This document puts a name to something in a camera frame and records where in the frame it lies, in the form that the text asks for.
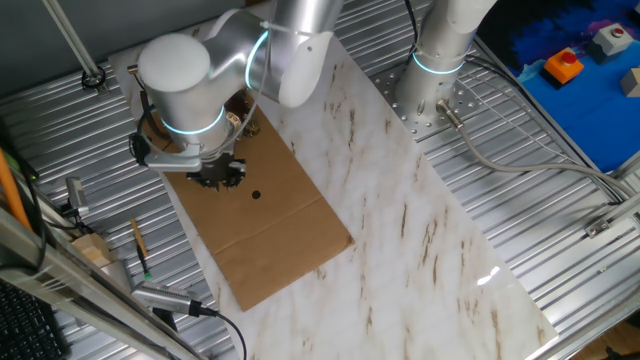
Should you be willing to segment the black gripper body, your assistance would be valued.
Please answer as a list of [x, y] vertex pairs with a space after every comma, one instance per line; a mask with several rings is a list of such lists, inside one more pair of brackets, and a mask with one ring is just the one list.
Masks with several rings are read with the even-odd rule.
[[227, 188], [227, 176], [239, 172], [246, 176], [246, 160], [236, 159], [233, 153], [222, 152], [216, 159], [203, 162], [200, 171], [187, 173], [186, 178], [199, 185], [201, 179], [219, 181], [220, 187]]

